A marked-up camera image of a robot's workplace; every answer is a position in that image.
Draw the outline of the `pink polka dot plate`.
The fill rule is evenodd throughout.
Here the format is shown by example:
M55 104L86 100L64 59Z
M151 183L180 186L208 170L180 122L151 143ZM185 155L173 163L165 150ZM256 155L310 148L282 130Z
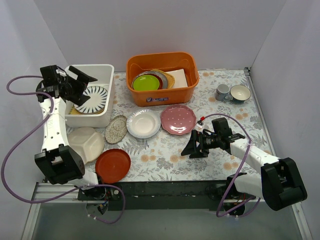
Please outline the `pink polka dot plate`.
M190 133L197 122L193 110L181 104L168 106L162 111L160 120L161 126L165 131L177 136Z

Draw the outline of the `red round plate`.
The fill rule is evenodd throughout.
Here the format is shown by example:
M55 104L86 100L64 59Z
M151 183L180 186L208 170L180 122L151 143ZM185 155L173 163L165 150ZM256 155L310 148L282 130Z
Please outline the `red round plate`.
M130 156L122 149L104 151L95 163L95 172L105 184L113 184L122 180L131 167Z

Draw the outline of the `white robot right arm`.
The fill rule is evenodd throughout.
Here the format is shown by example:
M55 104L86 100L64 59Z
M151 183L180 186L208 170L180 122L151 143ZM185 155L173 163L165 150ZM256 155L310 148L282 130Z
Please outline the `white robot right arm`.
M263 199L274 211L307 199L308 194L296 162L279 158L252 144L247 132L233 133L226 114L217 114L212 120L213 131L192 130L182 156L191 159L208 157L211 149L221 149L237 157L241 163L229 177L221 202L226 197L237 199L243 194Z

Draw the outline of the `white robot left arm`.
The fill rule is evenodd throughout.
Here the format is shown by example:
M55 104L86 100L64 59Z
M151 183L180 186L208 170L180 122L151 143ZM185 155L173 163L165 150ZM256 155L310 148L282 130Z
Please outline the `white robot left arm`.
M85 169L82 157L70 146L65 117L68 101L81 106L89 100L84 91L96 78L74 66L68 70L75 77L57 65L40 68L42 81L36 87L36 96L44 120L44 136L41 152L34 160L51 184L90 187L89 194L101 200L106 196L106 187L99 183L96 173Z

